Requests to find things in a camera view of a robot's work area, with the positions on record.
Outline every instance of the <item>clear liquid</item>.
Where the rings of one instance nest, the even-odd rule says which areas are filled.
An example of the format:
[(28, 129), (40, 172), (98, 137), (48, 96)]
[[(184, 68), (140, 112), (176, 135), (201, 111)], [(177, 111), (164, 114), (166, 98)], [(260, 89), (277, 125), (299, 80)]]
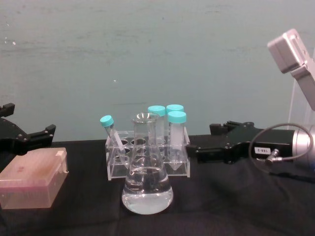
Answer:
[(164, 168), (138, 167), (129, 171), (122, 194), (127, 209), (138, 214), (155, 214), (173, 200), (173, 190)]

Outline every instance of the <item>teal cap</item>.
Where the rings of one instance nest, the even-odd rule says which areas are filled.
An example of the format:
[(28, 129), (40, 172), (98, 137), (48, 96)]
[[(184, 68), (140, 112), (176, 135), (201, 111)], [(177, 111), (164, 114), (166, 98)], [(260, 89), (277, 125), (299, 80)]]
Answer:
[(187, 116), (185, 112), (173, 111), (167, 114), (168, 122), (181, 124), (185, 123), (187, 120)]
[(184, 111), (184, 107), (182, 105), (178, 105), (178, 104), (171, 104), (171, 105), (168, 105), (166, 107), (166, 113), (167, 114), (169, 112), (174, 112), (174, 111), (183, 112)]
[(164, 106), (150, 106), (148, 107), (148, 112), (158, 114), (160, 117), (163, 117), (164, 115), (166, 115)]
[(99, 121), (103, 127), (111, 126), (114, 123), (114, 120), (110, 115), (102, 117)]

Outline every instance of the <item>pipette tip box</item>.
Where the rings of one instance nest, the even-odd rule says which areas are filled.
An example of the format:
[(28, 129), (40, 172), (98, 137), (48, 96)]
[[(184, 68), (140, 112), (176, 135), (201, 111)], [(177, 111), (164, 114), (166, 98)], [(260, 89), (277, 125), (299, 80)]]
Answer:
[(0, 173), (2, 209), (49, 208), (67, 174), (65, 148), (41, 148), (16, 156)]

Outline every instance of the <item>test tube rack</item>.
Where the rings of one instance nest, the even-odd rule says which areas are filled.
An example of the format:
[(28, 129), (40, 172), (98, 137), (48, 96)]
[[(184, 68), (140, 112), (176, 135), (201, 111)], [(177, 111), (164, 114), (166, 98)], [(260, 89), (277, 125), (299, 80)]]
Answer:
[[(113, 178), (124, 178), (127, 175), (127, 171), (131, 162), (131, 155), (134, 142), (133, 131), (118, 131), (118, 135), (122, 140), (125, 147), (126, 154), (122, 157), (116, 155), (116, 147), (112, 144), (111, 139), (108, 137), (105, 144), (106, 162), (107, 162), (107, 176), (108, 180)], [(176, 170), (173, 170), (171, 163), (168, 159), (168, 150), (170, 145), (165, 136), (164, 145), (159, 145), (160, 153), (164, 161), (164, 165), (168, 176), (187, 176), (190, 177), (190, 159), (186, 152), (186, 145), (190, 143), (189, 138), (184, 136), (184, 145), (182, 146), (182, 164)]]

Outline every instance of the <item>sticker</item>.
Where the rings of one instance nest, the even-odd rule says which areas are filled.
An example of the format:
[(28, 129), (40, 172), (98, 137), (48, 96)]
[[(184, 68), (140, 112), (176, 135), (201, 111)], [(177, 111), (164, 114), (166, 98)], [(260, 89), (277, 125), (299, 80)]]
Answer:
[(62, 156), (63, 155), (63, 151), (57, 151), (56, 156)]
[(270, 155), (271, 149), (268, 147), (255, 147), (256, 154)]

